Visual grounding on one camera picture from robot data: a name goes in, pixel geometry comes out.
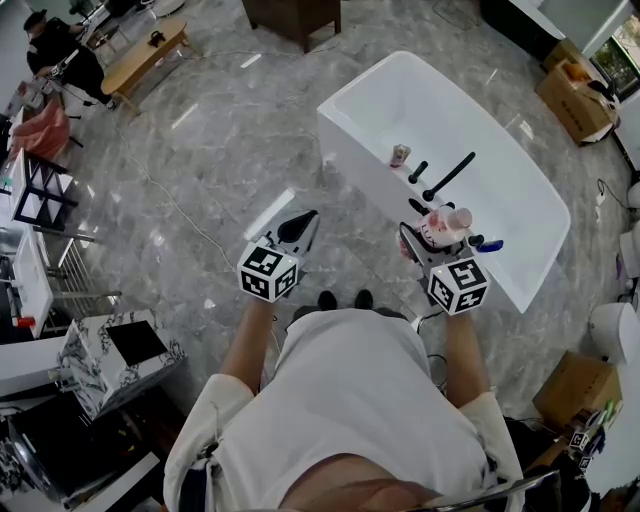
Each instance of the hand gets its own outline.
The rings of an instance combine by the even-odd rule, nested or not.
[[[53,68],[54,66],[45,66],[43,68],[40,68],[40,71],[36,73],[36,78],[44,78],[47,75],[51,75],[51,73],[53,72]]]
[[[69,34],[71,34],[72,36],[77,36],[78,34],[84,32],[84,30],[85,27],[83,25],[71,25],[69,27]]]

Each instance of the person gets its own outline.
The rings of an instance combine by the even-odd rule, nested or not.
[[[78,50],[78,55],[65,69],[62,82],[82,89],[113,110],[115,102],[111,96],[102,92],[104,72],[98,59],[75,37],[84,30],[82,25],[69,26],[58,18],[47,21],[46,13],[46,10],[34,12],[24,22],[23,28],[29,35],[27,64],[33,74],[38,78],[50,77],[56,64]]]
[[[402,511],[522,479],[468,313],[446,320],[445,397],[422,339],[367,290],[298,310],[261,390],[274,307],[250,300],[189,414],[165,465],[170,512]]]

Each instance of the toilet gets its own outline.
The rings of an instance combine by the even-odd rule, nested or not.
[[[640,346],[640,320],[627,302],[596,307],[589,317],[589,331],[612,364],[631,363]]]

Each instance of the wall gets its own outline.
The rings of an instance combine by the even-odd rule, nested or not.
[[[79,23],[82,16],[69,14],[71,2],[69,0],[25,0],[34,11],[47,10],[47,18],[60,18],[65,23]]]
[[[22,30],[29,14],[20,0],[7,0],[0,5],[0,112],[4,111],[20,81],[31,77],[26,60],[29,42]]]
[[[578,48],[584,49],[623,3],[628,0],[544,0],[540,11]]]
[[[609,19],[602,28],[594,34],[591,41],[583,49],[583,53],[587,57],[592,57],[607,39],[609,39],[616,30],[635,12],[633,5],[629,0],[625,0],[613,11]]]
[[[633,94],[620,109],[620,127],[616,135],[624,146],[631,163],[640,169],[640,91]]]
[[[605,494],[640,475],[640,354],[618,366],[624,407],[607,433],[606,446],[587,471],[593,492]]]

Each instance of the orange object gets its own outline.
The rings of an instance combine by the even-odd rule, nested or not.
[[[574,82],[591,80],[591,77],[589,77],[589,73],[587,73],[580,64],[566,62],[562,67],[567,72],[567,75],[569,75],[569,78],[571,78],[571,80],[573,80]]]
[[[40,114],[14,128],[9,158],[15,159],[24,148],[53,160],[69,142],[69,134],[69,118],[58,101],[52,100]]]

